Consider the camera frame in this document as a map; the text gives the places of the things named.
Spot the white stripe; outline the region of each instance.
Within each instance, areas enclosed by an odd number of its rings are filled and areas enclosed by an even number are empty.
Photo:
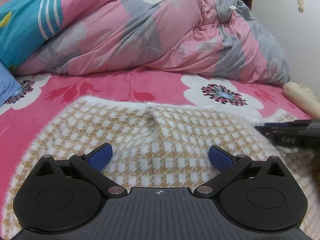
[[[50,0],[47,0],[47,5],[45,6],[45,18],[47,20],[47,25],[49,27],[49,30],[51,31],[51,34],[54,35],[54,30],[52,28],[51,22],[50,22],[50,17],[49,17],[49,2]]]
[[[42,23],[41,23],[41,10],[42,10],[42,6],[43,6],[43,2],[44,2],[44,0],[41,0],[40,9],[39,9],[39,12],[38,12],[38,25],[39,25],[39,29],[40,29],[40,32],[41,32],[42,36],[47,41],[49,38],[45,34],[44,29],[42,27]]]
[[[54,17],[56,19],[56,23],[58,27],[60,27],[60,20],[59,20],[58,9],[57,9],[57,0],[54,0],[53,10],[54,10]]]

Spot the crumpled duvet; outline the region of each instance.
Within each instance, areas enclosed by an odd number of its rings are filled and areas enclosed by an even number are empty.
[[[24,42],[11,47],[5,41],[0,48],[0,60],[18,75],[84,75],[145,66],[242,82],[284,84],[290,78],[280,44],[241,0],[21,2],[24,9],[36,8],[33,21],[29,10],[23,32],[11,26]],[[15,0],[2,6],[0,17],[14,5]]]

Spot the blue gripper pad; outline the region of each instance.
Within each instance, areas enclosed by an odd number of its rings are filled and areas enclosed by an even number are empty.
[[[88,153],[84,160],[95,170],[102,171],[112,158],[112,146],[109,143],[104,143],[98,148]]]
[[[232,154],[216,145],[210,147],[208,155],[211,164],[220,172],[232,166],[236,160]]]

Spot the fuzzy knit fabric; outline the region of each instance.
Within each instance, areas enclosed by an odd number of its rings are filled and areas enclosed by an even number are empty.
[[[308,212],[300,228],[318,240],[320,203],[311,172],[313,153],[277,149],[253,127],[256,123],[293,120],[284,111],[258,120],[245,113],[219,111],[214,107],[80,98],[43,129],[18,165],[5,200],[2,236],[10,239],[20,230],[12,202],[41,156],[50,154],[56,160],[67,159],[109,142],[113,158],[103,173],[128,191],[131,187],[190,187],[193,190],[218,174],[207,156],[214,144],[233,155],[246,154],[253,160],[277,155],[308,199]]]

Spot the white wall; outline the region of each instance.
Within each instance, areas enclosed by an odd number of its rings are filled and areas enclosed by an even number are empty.
[[[292,81],[309,86],[320,99],[320,0],[253,0],[252,13],[284,47]]]

